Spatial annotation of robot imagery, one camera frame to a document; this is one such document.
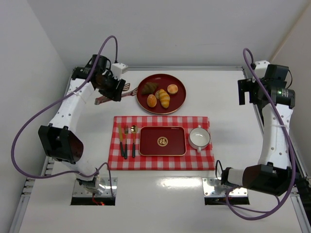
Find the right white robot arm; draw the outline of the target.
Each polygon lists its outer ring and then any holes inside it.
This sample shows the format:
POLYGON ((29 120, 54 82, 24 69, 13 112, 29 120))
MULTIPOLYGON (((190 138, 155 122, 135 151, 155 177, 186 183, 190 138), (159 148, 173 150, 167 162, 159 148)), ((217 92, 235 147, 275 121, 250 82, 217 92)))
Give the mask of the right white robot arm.
POLYGON ((250 103, 256 105, 263 122, 263 144, 257 165, 245 169, 226 168, 222 172, 221 185, 241 186, 253 191, 280 196, 289 188, 292 175, 290 152, 284 130, 295 106, 295 91, 286 88, 289 68, 258 61, 252 70, 259 77, 272 102, 269 102, 254 78, 239 80, 239 104, 245 104, 245 93, 250 103))

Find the metal tongs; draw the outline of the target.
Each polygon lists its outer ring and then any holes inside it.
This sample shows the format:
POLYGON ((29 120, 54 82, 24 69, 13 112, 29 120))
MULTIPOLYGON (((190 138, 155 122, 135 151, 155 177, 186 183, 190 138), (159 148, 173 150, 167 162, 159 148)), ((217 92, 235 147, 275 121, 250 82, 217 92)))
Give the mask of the metal tongs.
MULTIPOLYGON (((130 83, 126 83, 124 85, 123 90, 122 90, 123 92, 121 94, 121 98, 129 97, 129 96, 135 96, 137 94, 138 88, 136 87, 133 90, 129 91, 130 85, 131 85, 130 83)), ((109 98, 107 98, 105 96, 101 96, 101 97, 98 97, 98 98, 95 99, 94 104, 95 105, 100 105, 102 103, 109 102, 109 101, 111 101, 111 99, 109 99, 109 98)))

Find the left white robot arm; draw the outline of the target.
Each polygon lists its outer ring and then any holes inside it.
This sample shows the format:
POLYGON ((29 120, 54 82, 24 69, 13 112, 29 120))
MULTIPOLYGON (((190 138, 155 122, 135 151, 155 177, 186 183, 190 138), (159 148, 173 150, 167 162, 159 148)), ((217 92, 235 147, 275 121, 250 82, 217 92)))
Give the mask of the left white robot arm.
POLYGON ((100 177, 96 167, 83 157, 84 145, 75 135, 82 110, 95 90, 113 101, 120 101, 128 66, 104 56, 93 55, 84 67, 76 67, 71 75, 66 99, 47 126, 40 126, 38 135, 45 154, 76 173, 76 180, 85 190, 98 193, 100 177))

